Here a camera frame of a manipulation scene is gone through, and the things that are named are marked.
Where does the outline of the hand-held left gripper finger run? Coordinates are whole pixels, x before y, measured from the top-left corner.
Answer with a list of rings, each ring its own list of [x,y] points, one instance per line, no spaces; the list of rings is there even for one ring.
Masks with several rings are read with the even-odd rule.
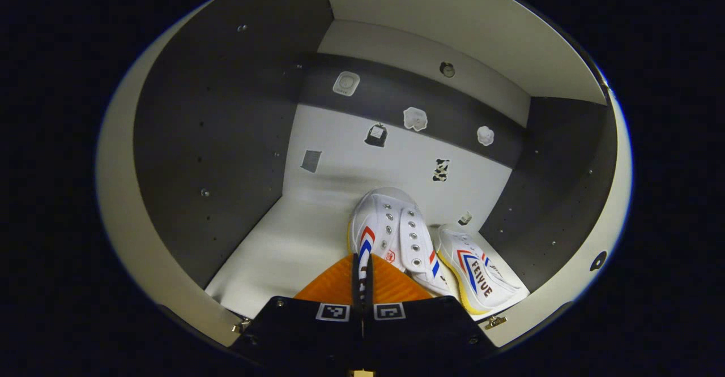
[[[473,370],[499,349],[453,296],[433,298],[371,256],[362,310],[362,363],[374,370]]]
[[[295,297],[274,296],[232,345],[260,367],[349,367],[363,332],[359,259],[337,261]]]

